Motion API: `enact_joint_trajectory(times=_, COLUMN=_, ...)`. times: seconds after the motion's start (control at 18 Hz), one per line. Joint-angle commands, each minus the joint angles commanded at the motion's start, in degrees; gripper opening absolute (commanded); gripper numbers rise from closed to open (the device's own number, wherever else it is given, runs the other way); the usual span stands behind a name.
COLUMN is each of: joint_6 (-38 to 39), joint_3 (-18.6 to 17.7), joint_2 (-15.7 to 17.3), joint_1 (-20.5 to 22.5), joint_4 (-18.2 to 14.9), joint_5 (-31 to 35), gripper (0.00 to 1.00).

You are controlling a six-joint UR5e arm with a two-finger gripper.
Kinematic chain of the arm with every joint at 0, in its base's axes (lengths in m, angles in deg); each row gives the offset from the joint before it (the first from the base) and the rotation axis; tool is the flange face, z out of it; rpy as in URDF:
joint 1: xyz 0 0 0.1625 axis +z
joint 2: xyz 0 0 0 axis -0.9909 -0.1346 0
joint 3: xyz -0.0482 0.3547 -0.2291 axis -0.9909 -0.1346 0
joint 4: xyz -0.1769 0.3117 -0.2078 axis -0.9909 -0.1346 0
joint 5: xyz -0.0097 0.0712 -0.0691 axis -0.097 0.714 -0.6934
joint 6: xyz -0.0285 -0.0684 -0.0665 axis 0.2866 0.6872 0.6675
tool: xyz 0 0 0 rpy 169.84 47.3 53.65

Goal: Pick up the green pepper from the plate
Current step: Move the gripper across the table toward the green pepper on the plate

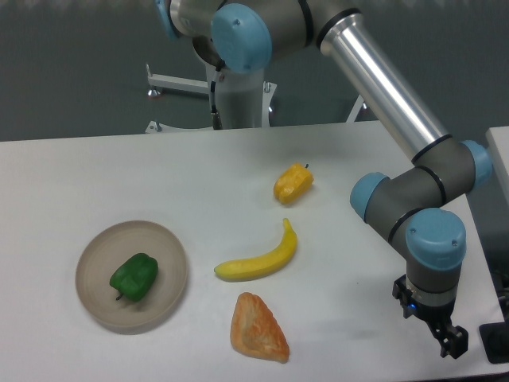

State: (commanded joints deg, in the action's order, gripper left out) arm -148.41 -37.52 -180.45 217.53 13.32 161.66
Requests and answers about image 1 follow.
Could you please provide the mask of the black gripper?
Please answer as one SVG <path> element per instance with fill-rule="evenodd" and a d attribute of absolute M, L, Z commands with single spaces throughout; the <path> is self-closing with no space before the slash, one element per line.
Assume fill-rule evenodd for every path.
<path fill-rule="evenodd" d="M 394 281 L 392 295 L 399 301 L 404 318 L 415 316 L 427 324 L 440 344 L 442 358 L 457 359 L 468 351 L 468 331 L 454 326 L 451 319 L 456 287 L 431 293 L 418 288 L 404 275 Z"/>

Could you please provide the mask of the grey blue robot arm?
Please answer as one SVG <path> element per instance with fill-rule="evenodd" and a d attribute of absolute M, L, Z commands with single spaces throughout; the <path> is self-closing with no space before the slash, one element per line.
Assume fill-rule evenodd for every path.
<path fill-rule="evenodd" d="M 209 67 L 208 98 L 217 130 L 260 127 L 262 74 L 274 60 L 315 45 L 351 81 L 413 168 L 396 178 L 357 181 L 351 206 L 406 261 L 393 295 L 405 317 L 424 321 L 443 357 L 468 348 L 451 321 L 466 253 L 463 222 L 444 206 L 482 185 L 489 153 L 456 141 L 379 50 L 363 15 L 347 1 L 158 1 L 166 35 L 190 37 Z"/>

